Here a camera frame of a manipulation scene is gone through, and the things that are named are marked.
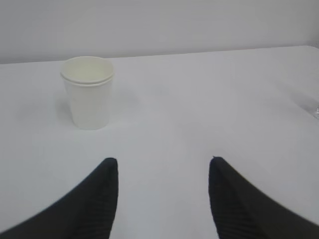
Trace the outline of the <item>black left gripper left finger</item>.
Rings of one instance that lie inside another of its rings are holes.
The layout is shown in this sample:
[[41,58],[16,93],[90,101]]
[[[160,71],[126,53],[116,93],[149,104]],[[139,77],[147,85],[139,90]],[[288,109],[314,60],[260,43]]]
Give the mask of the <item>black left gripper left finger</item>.
[[108,239],[118,203],[118,163],[104,159],[79,185],[2,239]]

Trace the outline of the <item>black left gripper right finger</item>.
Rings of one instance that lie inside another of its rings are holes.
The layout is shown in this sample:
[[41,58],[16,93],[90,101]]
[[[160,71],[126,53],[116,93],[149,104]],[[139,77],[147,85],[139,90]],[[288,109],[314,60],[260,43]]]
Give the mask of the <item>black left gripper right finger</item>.
[[209,164],[208,194],[221,239],[317,239],[318,225],[283,207],[222,157]]

